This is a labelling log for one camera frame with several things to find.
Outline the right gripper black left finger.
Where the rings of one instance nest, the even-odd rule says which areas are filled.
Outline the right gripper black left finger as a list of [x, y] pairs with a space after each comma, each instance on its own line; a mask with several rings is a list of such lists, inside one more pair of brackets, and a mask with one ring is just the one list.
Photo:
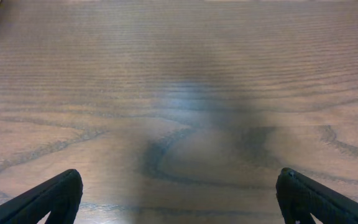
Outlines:
[[68, 169], [0, 205], [0, 224], [73, 224], [83, 195], [80, 173]]

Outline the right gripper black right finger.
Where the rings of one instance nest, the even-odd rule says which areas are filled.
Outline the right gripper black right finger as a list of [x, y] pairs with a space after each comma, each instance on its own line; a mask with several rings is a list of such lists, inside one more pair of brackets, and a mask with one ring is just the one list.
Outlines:
[[358, 224], [358, 203], [285, 167], [276, 182], [276, 197], [285, 224]]

